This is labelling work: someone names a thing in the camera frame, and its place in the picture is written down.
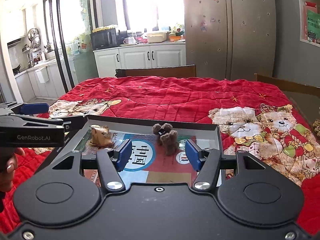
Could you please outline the person's left hand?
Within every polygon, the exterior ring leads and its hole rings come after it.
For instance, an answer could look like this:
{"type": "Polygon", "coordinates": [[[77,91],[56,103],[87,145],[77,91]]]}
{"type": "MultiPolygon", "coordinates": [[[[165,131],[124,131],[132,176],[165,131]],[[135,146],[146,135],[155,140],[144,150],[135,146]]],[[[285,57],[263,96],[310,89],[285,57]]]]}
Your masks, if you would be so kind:
{"type": "Polygon", "coordinates": [[[1,192],[9,192],[12,189],[12,181],[15,175],[15,170],[18,166],[18,155],[25,155],[25,152],[22,148],[15,149],[13,156],[5,164],[5,170],[1,172],[1,192]]]}

